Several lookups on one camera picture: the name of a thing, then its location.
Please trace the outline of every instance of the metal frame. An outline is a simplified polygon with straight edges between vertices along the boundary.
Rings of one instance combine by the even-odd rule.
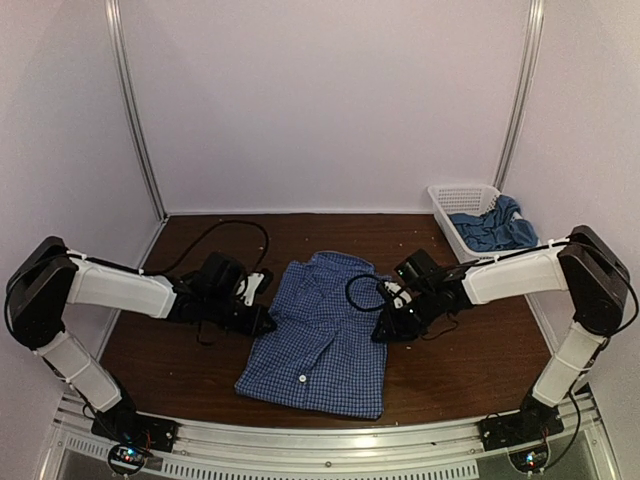
[[[120,17],[120,1],[105,0],[105,6],[109,33],[111,35],[116,67],[120,80],[120,88],[125,104],[129,129],[131,131],[131,138],[138,157],[138,163],[140,164],[142,177],[153,205],[154,214],[156,218],[161,221],[167,218],[167,211],[165,210],[162,197],[160,195],[158,181],[153,172],[147,143],[142,130],[140,114],[138,112],[138,106],[134,94],[133,80],[131,78],[129,61],[127,59],[127,52],[125,48],[124,30]],[[517,139],[522,128],[525,106],[529,96],[529,90],[533,80],[533,74],[540,49],[543,20],[544,0],[530,0],[529,19],[527,23],[527,33],[525,36],[518,86],[511,111],[511,117],[509,119],[507,135],[500,155],[500,162],[493,181],[493,185],[498,190],[502,190],[504,188],[509,168],[513,160]]]
[[[115,54],[116,67],[120,80],[120,89],[122,91],[127,121],[131,131],[131,138],[138,157],[138,163],[140,164],[140,170],[142,171],[142,177],[145,186],[147,187],[149,197],[151,198],[153,212],[158,221],[162,221],[167,217],[167,212],[164,208],[164,204],[162,203],[160,189],[158,188],[158,181],[153,173],[153,167],[151,165],[151,160],[149,159],[147,142],[145,141],[144,133],[142,131],[138,105],[133,91],[133,81],[131,80],[129,61],[127,60],[127,52],[124,43],[124,31],[122,29],[122,21],[120,19],[120,2],[119,0],[105,0],[105,7],[107,10],[109,34],[111,35],[111,42],[113,44],[113,52]]]
[[[507,135],[502,146],[500,163],[493,181],[493,186],[502,191],[509,174],[509,168],[515,153],[518,136],[522,129],[522,122],[525,114],[525,106],[529,97],[529,90],[533,80],[533,73],[538,60],[540,50],[540,40],[542,38],[542,24],[544,22],[544,0],[531,0],[529,7],[529,20],[527,33],[522,54],[522,64],[520,65],[520,77],[518,87],[509,119]]]
[[[587,393],[577,400],[581,429],[589,440],[598,478],[620,480],[593,397]],[[72,392],[64,395],[50,447],[39,465],[40,480],[58,478],[65,452],[104,459],[113,443],[90,433],[91,421],[83,416],[82,405]],[[565,400],[559,411],[566,428],[553,438],[569,437],[576,427],[574,407]],[[479,475],[477,460],[507,452],[483,451],[477,429],[482,418],[358,429],[253,428],[176,419],[179,427],[173,453],[154,452],[154,463],[145,469],[188,480],[474,479]]]

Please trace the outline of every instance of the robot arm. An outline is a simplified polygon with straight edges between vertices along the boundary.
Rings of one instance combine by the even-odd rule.
[[[99,420],[94,433],[129,443],[143,430],[157,430],[161,422],[138,415],[124,387],[66,330],[62,322],[66,304],[101,305],[180,323],[211,321],[258,336],[275,329],[266,308],[253,303],[271,279],[266,270],[246,274],[236,260],[219,253],[181,278],[146,276],[88,258],[67,249],[61,239],[49,237],[9,280],[5,316],[9,314],[12,336],[90,404]],[[166,444],[172,427],[162,428]]]
[[[417,293],[413,299],[399,302],[397,291],[379,288],[394,301],[387,301],[372,334],[378,342],[413,340],[442,314],[500,298],[570,292],[576,309],[573,322],[520,411],[480,422],[486,450],[534,441],[543,427],[551,434],[562,431],[555,407],[619,331],[623,318],[628,271],[589,227],[576,227],[568,238],[534,250],[445,268],[419,250],[396,267],[404,289]]]

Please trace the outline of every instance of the blue checkered shirt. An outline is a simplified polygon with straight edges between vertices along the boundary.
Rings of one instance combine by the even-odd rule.
[[[255,340],[236,392],[306,410],[382,415],[387,346],[371,341],[379,313],[360,312],[345,297],[350,278],[374,272],[370,263],[336,252],[289,264],[270,310],[278,329]],[[373,279],[355,282],[353,300],[380,304],[375,287]]]

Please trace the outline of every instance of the folded shirt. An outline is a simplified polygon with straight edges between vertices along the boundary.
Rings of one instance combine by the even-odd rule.
[[[345,296],[349,279],[362,273],[375,269],[336,252],[289,264],[269,312],[278,328],[255,340],[236,392],[307,410],[382,415],[387,346],[371,341],[379,312],[360,312]],[[355,282],[351,294],[363,307],[382,302],[373,279]]]
[[[449,215],[451,222],[467,246],[476,252],[493,252],[535,247],[538,236],[533,226],[521,218],[520,206],[506,195],[500,195],[496,206],[480,217],[466,213]]]

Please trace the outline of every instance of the shirt collar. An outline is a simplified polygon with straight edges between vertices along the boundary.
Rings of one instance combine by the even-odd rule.
[[[340,252],[324,251],[314,253],[309,263],[330,270],[360,270],[366,273],[375,273],[375,267],[371,263],[362,258]]]

